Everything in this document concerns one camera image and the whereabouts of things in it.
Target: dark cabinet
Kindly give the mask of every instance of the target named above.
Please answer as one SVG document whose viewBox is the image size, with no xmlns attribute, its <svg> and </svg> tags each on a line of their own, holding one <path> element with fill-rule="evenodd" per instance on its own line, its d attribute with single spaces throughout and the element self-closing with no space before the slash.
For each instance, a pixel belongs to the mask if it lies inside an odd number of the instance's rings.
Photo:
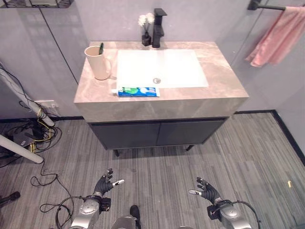
<svg viewBox="0 0 305 229">
<path fill-rule="evenodd" d="M 161 123 L 158 146 L 203 143 L 224 121 L 188 121 Z"/>
<path fill-rule="evenodd" d="M 89 123 L 105 149 L 202 144 L 226 118 Z"/>
<path fill-rule="evenodd" d="M 106 149 L 156 146 L 160 123 L 91 124 Z"/>
</svg>

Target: white sink basin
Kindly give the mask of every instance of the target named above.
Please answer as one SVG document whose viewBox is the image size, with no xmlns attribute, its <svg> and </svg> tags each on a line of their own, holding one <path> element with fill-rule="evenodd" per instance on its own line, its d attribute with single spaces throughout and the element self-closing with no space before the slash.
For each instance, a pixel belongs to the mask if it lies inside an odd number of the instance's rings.
<svg viewBox="0 0 305 229">
<path fill-rule="evenodd" d="M 118 87 L 207 87 L 194 50 L 119 50 Z"/>
</svg>

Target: black faucet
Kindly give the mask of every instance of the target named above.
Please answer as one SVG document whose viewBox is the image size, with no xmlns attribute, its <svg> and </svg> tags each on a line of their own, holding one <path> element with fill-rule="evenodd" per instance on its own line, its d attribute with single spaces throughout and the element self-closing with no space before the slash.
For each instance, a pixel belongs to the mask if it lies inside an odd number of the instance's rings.
<svg viewBox="0 0 305 229">
<path fill-rule="evenodd" d="M 164 31 L 162 28 L 162 16 L 167 16 L 167 14 L 161 8 L 154 9 L 154 25 L 153 25 L 153 39 L 152 47 L 160 48 L 160 38 L 164 36 Z"/>
</svg>

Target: white flower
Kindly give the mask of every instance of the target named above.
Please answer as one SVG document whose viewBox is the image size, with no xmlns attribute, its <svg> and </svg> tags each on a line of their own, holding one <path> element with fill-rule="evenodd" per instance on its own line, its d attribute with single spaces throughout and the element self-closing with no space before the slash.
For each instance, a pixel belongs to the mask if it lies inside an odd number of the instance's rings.
<svg viewBox="0 0 305 229">
<path fill-rule="evenodd" d="M 140 16 L 139 16 L 138 24 L 139 24 L 140 26 L 144 26 L 145 23 L 146 23 L 146 16 L 145 16 L 145 15 L 140 15 Z"/>
<path fill-rule="evenodd" d="M 154 15 L 152 13 L 148 13 L 146 15 L 146 19 L 147 19 L 148 23 L 152 24 L 154 22 Z"/>
</svg>

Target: yellow cable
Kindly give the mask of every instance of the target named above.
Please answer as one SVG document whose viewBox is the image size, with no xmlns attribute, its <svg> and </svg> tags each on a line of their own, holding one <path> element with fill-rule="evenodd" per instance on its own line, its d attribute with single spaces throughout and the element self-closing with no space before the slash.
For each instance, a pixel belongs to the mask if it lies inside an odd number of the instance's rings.
<svg viewBox="0 0 305 229">
<path fill-rule="evenodd" d="M 35 151 L 35 144 L 36 144 L 36 142 L 44 142 L 44 141 L 47 141 L 47 140 L 51 139 L 51 129 L 47 125 L 45 125 L 44 123 L 39 121 L 39 117 L 40 117 L 41 112 L 42 112 L 42 109 L 40 108 L 38 113 L 37 113 L 37 122 L 42 124 L 43 126 L 45 126 L 49 130 L 49 137 L 41 139 L 41 140 L 33 140 L 33 142 L 30 144 L 30 151 L 32 153 L 34 153 L 34 151 Z"/>
</svg>

